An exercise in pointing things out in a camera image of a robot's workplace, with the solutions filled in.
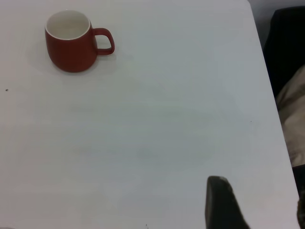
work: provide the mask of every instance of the mug rim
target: mug rim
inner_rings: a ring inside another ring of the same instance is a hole
[[[51,17],[53,17],[54,15],[56,15],[56,14],[58,14],[58,13],[63,13],[63,12],[68,12],[68,11],[70,11],[70,12],[76,12],[76,13],[79,13],[79,14],[82,14],[83,16],[85,16],[85,18],[88,20],[88,28],[87,28],[86,31],[85,31],[83,34],[81,34],[80,36],[78,36],[78,37],[73,37],[73,38],[68,38],[68,39],[59,38],[59,37],[56,37],[56,36],[52,35],[52,34],[48,31],[48,28],[47,28],[47,25],[48,25],[49,20],[51,19]],[[55,39],[62,40],[62,41],[72,41],[72,40],[78,39],[78,38],[82,37],[83,35],[85,35],[85,34],[89,31],[90,27],[91,27],[91,22],[90,22],[89,18],[88,18],[84,13],[79,12],[79,11],[77,11],[77,10],[69,10],[69,9],[62,10],[62,11],[59,11],[59,12],[57,12],[57,13],[52,14],[52,15],[47,19],[47,21],[46,21],[46,23],[45,23],[45,26],[44,26],[46,32],[47,32],[51,37],[54,37]]]

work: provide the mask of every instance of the black chair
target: black chair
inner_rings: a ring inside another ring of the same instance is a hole
[[[294,73],[305,64],[305,6],[275,11],[264,58],[276,97]],[[299,195],[305,188],[305,165],[293,167]]]

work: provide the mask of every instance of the mug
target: mug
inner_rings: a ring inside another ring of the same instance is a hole
[[[75,73],[90,68],[97,55],[114,52],[114,41],[107,29],[93,29],[90,20],[74,10],[64,10],[49,17],[45,25],[47,49],[60,69]],[[104,35],[111,47],[98,49],[95,36]]]

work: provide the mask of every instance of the black object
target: black object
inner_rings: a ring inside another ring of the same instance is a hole
[[[305,6],[275,11],[264,47],[264,58],[276,97],[305,64]]]
[[[295,177],[295,184],[299,197],[301,196],[301,191],[305,190],[305,165],[295,166],[292,168]]]
[[[249,229],[233,189],[224,177],[208,178],[205,223],[207,229]]]

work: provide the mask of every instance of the beige fabric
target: beige fabric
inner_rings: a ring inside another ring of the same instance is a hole
[[[305,65],[276,98],[292,167],[305,164]]]

